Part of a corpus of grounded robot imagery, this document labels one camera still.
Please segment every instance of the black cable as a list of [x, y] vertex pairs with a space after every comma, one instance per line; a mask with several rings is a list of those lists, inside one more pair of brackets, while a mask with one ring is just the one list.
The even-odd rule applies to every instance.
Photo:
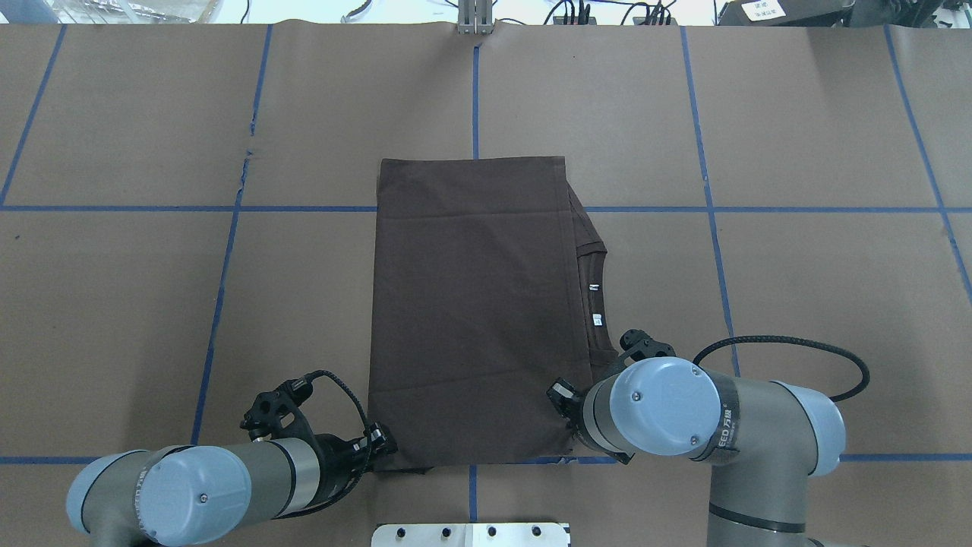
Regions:
[[698, 365], [713, 351], [716, 351], [721, 347], [733, 346], [735, 344], [792, 344], [794, 346], [805, 346], [820, 349], [849, 359], [850, 362], [857, 365], [857, 368], [860, 369], [860, 382], [858, 382], [857, 385], [851, 389], [839, 395], [830, 397], [830, 400], [835, 403], [845, 399], [850, 399], [857, 393], [863, 391], [864, 388], [867, 387], [867, 384], [871, 382], [871, 371], [868, 370], [867, 365], [857, 355], [854, 355], [842, 347], [832, 346], [830, 344], [824, 344], [823, 342], [816, 342], [813, 340], [805, 340], [803, 338], [794, 338], [792, 336], [756, 335], [727, 338], [706, 347], [702, 351], [699, 351], [699, 354], [692, 359], [692, 362]]
[[358, 7], [357, 7], [357, 8], [355, 8], [354, 10], [351, 10], [350, 12], [348, 12], [348, 15], [346, 15], [346, 16], [344, 16], [344, 18], [345, 18], [345, 19], [350, 19], [350, 18], [353, 18], [353, 17], [357, 17], [357, 16], [359, 16], [359, 15], [360, 15], [360, 14], [361, 14], [361, 13], [362, 13], [362, 12], [363, 12], [364, 10], [366, 10], [366, 9], [367, 9], [367, 7], [368, 7], [368, 6], [370, 6], [370, 5], [371, 5], [371, 0], [364, 0], [364, 3], [363, 3], [363, 4], [361, 5], [361, 6], [358, 6]]
[[642, 21], [642, 24], [644, 24], [644, 25], [653, 25], [653, 24], [655, 24], [655, 18], [662, 18], [664, 16], [664, 15], [662, 15], [662, 10], [664, 10], [664, 9], [665, 9], [665, 7], [662, 6], [661, 0], [658, 0], [658, 3], [655, 4], [654, 8], [652, 8], [651, 13], [650, 14], [646, 14], [646, 17]]
[[347, 394], [348, 398], [351, 399], [351, 402], [355, 404], [355, 409], [358, 411], [358, 416], [359, 418], [361, 418], [362, 425], [364, 426], [364, 437], [365, 439], [367, 439], [367, 452], [365, 453], [364, 456], [364, 465], [361, 466], [361, 469], [358, 470], [358, 472], [355, 474], [351, 482], [348, 483], [346, 487], [344, 487], [344, 490], [338, 492], [334, 497], [332, 497], [328, 501], [325, 501], [320, 505], [315, 505], [307, 509], [294, 511], [294, 513], [288, 513], [287, 515], [284, 515], [282, 517], [277, 517], [274, 520], [303, 517], [305, 515], [317, 513], [318, 511], [331, 507], [332, 505], [334, 505], [334, 503], [337, 503], [338, 501], [343, 499], [345, 495], [351, 493], [351, 491], [355, 489], [355, 487], [361, 481], [362, 477], [365, 475], [365, 471], [367, 470], [367, 467], [371, 464], [371, 456], [372, 456], [372, 449], [374, 448], [374, 440], [371, 439], [370, 436], [371, 423], [367, 419], [367, 414], [365, 414], [365, 407], [362, 406], [362, 402], [358, 400], [358, 397], [356, 397], [354, 392], [351, 391], [351, 388], [348, 387], [346, 383], [342, 382], [341, 379], [338, 378], [337, 375], [335, 375], [331, 371], [324, 371], [324, 370], [314, 371], [308, 375], [305, 375], [304, 377], [307, 379], [308, 382], [314, 382], [321, 376], [326, 376], [330, 378], [334, 383], [337, 384], [338, 387], [341, 388], [342, 391], [344, 391], [345, 394]]
[[550, 22], [550, 18], [553, 17], [553, 13], [557, 11], [557, 8], [559, 8], [561, 6], [561, 4], [564, 5], [564, 22], [567, 21], [567, 4], [570, 4], [571, 5], [571, 9], [573, 9], [573, 1], [572, 0], [560, 0], [559, 2], [557, 2], [556, 4], [553, 5], [553, 8], [550, 8], [550, 13], [548, 13], [547, 14], [547, 17], [543, 20], [543, 24], [547, 24], [547, 23]]
[[648, 6], [646, 2], [635, 2], [634, 4], [628, 7], [628, 11], [625, 12], [624, 17], [621, 18], [622, 25], [624, 24], [624, 21], [628, 20], [628, 16], [631, 14], [631, 11], [637, 8], [638, 6], [644, 6], [644, 18], [648, 19], [648, 15], [651, 12], [651, 6]]
[[591, 3], [597, 3], [597, 4], [616, 4], [618, 6], [632, 6], [632, 5], [635, 4], [634, 2], [620, 2], [619, 0], [587, 0], [587, 3], [588, 4], [591, 4]]

